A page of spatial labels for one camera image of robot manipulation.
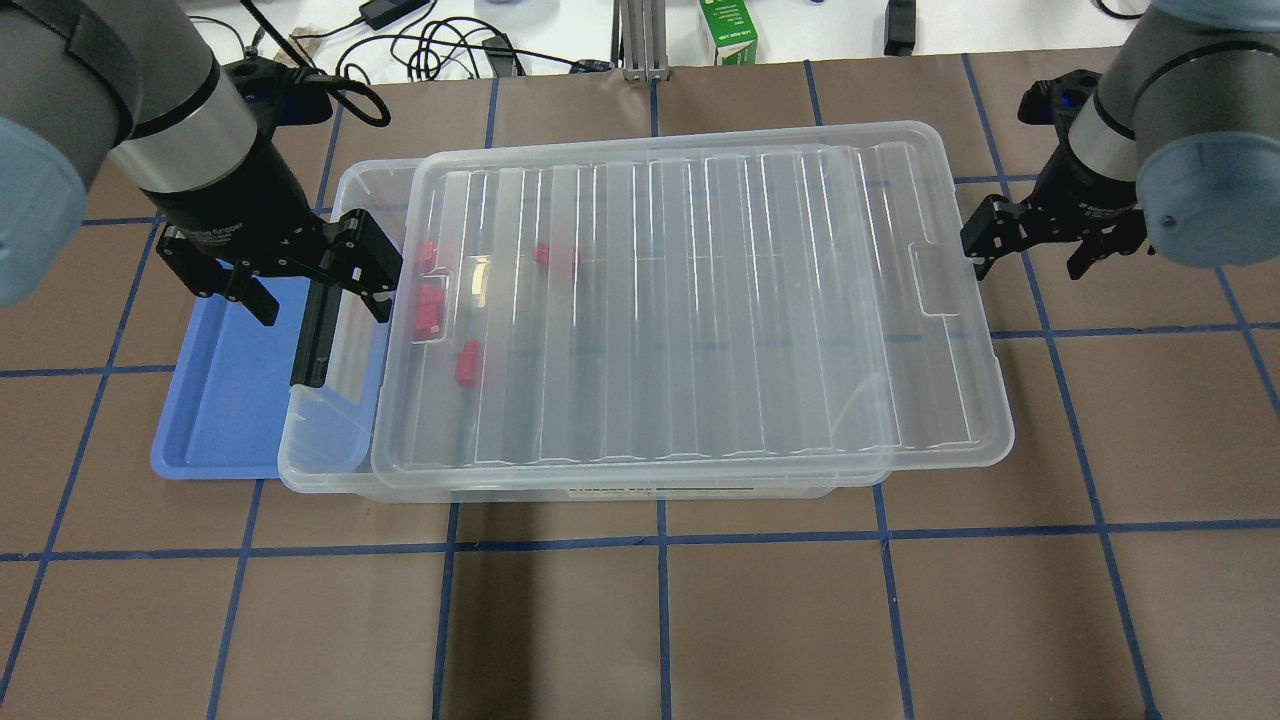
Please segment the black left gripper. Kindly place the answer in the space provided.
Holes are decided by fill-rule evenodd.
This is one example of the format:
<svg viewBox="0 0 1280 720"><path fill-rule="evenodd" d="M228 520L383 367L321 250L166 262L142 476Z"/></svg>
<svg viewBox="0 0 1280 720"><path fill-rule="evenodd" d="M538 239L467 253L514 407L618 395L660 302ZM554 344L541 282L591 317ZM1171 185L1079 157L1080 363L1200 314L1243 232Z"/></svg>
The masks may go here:
<svg viewBox="0 0 1280 720"><path fill-rule="evenodd" d="M257 273L307 277L360 297L376 323L390 320L401 251L364 209L324 224L271 141L253 141L220 179L150 197L179 232L157 254L192 295L221 293L273 327L279 302Z"/></svg>

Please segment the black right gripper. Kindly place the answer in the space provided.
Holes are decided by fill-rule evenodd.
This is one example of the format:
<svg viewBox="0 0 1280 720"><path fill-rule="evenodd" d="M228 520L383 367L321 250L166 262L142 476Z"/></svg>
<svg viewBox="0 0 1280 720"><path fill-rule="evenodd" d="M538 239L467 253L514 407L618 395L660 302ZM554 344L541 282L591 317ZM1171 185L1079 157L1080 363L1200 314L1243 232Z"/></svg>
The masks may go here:
<svg viewBox="0 0 1280 720"><path fill-rule="evenodd" d="M1025 204L987 195L964 223L960 238L977 281L983 281L997 260L1024 252L1030 243L1074 245L1066 270L1070 279L1079 281L1096 263L1138 252L1148 231L1133 182L1101 176L1060 145Z"/></svg>

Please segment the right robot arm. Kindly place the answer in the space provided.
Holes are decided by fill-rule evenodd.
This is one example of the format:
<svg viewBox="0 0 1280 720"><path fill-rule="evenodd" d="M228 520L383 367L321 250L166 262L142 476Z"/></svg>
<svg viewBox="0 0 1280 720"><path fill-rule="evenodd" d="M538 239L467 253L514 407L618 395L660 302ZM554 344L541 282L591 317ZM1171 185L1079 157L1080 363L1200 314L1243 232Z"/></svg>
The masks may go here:
<svg viewBox="0 0 1280 720"><path fill-rule="evenodd" d="M1021 200L986 197L961 231L983 279L1007 255L1070 243L1068 274L1147 249L1183 266L1279 252L1279 6L1152 1L1102 73L1034 82L1018 118L1056 147Z"/></svg>

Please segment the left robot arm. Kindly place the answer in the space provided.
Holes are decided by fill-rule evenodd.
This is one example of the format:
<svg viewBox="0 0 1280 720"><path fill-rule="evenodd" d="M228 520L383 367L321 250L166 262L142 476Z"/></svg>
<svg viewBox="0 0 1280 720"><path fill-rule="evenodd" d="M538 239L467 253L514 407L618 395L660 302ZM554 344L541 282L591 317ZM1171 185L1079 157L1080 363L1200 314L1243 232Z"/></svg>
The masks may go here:
<svg viewBox="0 0 1280 720"><path fill-rule="evenodd" d="M390 316L402 260L365 211L323 220L273 129L174 1L3 4L3 304L31 296L114 163L169 223L189 293L261 324L268 278L303 277Z"/></svg>

